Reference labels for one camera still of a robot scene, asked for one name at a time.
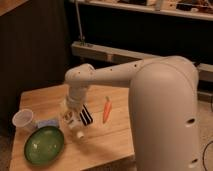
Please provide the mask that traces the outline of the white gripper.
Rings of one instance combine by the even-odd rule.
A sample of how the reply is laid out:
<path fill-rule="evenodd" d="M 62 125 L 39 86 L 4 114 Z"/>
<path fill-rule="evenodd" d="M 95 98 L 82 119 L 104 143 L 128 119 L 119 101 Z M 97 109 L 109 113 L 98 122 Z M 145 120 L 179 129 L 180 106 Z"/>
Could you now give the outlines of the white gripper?
<path fill-rule="evenodd" d="M 71 97 L 71 96 L 67 95 L 66 98 L 65 98 L 66 106 L 69 109 L 76 110 L 76 113 L 78 115 L 80 115 L 80 113 L 82 112 L 83 105 L 84 105 L 85 101 L 86 101 L 86 97 L 85 96 L 80 97 L 80 98 L 74 98 L 74 97 Z M 63 114 L 63 118 L 66 121 L 70 121 L 72 116 L 73 116 L 73 112 L 71 110 L 69 110 L 69 109 L 66 109 L 64 114 Z"/>

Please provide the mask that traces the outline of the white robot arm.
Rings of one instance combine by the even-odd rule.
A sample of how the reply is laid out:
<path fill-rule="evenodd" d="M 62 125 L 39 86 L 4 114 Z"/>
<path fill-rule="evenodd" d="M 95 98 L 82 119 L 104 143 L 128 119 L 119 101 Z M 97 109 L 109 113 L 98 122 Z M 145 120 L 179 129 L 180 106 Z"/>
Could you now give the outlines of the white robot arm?
<path fill-rule="evenodd" d="M 198 71 L 180 56 L 68 70 L 68 108 L 81 111 L 91 85 L 127 87 L 137 171 L 201 171 Z"/>

